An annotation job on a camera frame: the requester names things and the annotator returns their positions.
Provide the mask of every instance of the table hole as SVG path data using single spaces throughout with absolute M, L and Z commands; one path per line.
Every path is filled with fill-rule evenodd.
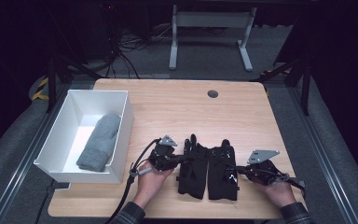
M 217 91 L 214 91 L 214 90 L 208 91 L 208 96 L 211 98 L 216 98 L 218 95 L 219 95 L 219 93 Z

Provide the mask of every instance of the gray carpet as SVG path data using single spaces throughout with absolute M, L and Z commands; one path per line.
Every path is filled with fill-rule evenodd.
M 246 81 L 256 78 L 264 70 L 272 69 L 272 63 L 290 27 L 254 28 L 248 42 L 248 53 L 254 66 L 253 72 L 245 72 L 241 56 L 236 47 L 237 36 L 241 30 L 226 30 L 222 34 L 211 34 L 204 30 L 193 29 L 181 32 L 179 38 L 177 69 L 168 69 L 171 42 L 168 39 L 151 44 L 145 49 L 136 49 L 125 53 L 142 78 L 170 79 L 219 79 Z M 116 59 L 113 68 L 117 78 L 127 78 L 129 68 L 121 59 Z M 295 89 L 287 89 L 282 84 L 284 76 L 278 76 L 265 84 L 269 101 L 282 133 L 290 159 L 298 179 L 307 183 L 306 203 L 317 223 L 346 223 L 342 209 L 338 206 L 336 194 L 331 190 L 329 178 L 318 159 L 314 141 L 304 126 L 304 117 L 296 109 L 298 102 L 293 100 L 293 92 L 298 99 L 300 84 Z M 58 83 L 58 89 L 91 89 L 93 80 L 87 76 L 76 76 L 72 85 L 66 87 Z M 41 125 L 53 119 L 54 113 L 46 114 L 47 101 L 34 100 L 32 105 L 12 124 L 0 141 L 0 199 L 16 170 L 23 164 L 23 158 L 33 151 L 34 137 L 42 132 Z M 347 193 L 353 210 L 358 217 L 358 168 L 351 157 L 339 131 L 329 115 L 317 87 L 312 82 L 310 89 L 310 116 L 305 118 L 313 125 L 321 145 L 334 166 L 334 170 Z M 31 165 L 21 169 L 26 173 L 11 192 L 11 200 L 4 200 L 7 206 L 1 206 L 0 223 L 103 223 L 106 218 L 62 218 L 48 215 L 48 203 L 51 198 L 51 178 Z M 172 220 L 146 220 L 145 223 L 173 223 Z M 232 220 L 232 223 L 245 223 L 244 220 Z M 189 220 L 175 220 L 175 223 L 189 223 Z M 283 223 L 271 220 L 269 223 Z

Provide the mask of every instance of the black glove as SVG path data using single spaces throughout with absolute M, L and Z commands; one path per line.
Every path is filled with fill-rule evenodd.
M 184 155 L 186 161 L 181 163 L 179 176 L 176 177 L 178 192 L 202 199 L 206 186 L 208 148 L 198 144 L 196 135 L 191 134 L 191 141 L 185 140 Z
M 210 200 L 237 201 L 238 175 L 235 151 L 227 139 L 209 150 L 208 191 Z

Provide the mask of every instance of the metal bracket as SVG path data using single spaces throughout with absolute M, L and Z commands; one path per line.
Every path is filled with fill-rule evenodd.
M 165 135 L 163 138 L 161 138 L 161 140 L 159 140 L 158 143 L 163 146 L 172 146 L 172 147 L 178 146 L 177 143 L 173 141 L 168 135 Z
M 54 190 L 63 190 L 63 189 L 70 189 L 72 186 L 71 183 L 67 182 L 57 182 L 54 186 Z
M 260 163 L 268 160 L 271 157 L 278 155 L 280 151 L 278 150 L 259 150 L 256 149 L 253 151 L 251 157 L 249 157 L 248 164 Z

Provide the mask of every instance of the gray cloth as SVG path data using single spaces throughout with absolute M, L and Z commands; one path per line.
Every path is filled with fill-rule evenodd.
M 76 165 L 83 170 L 102 172 L 113 154 L 120 126 L 120 117 L 107 114 L 98 120 Z

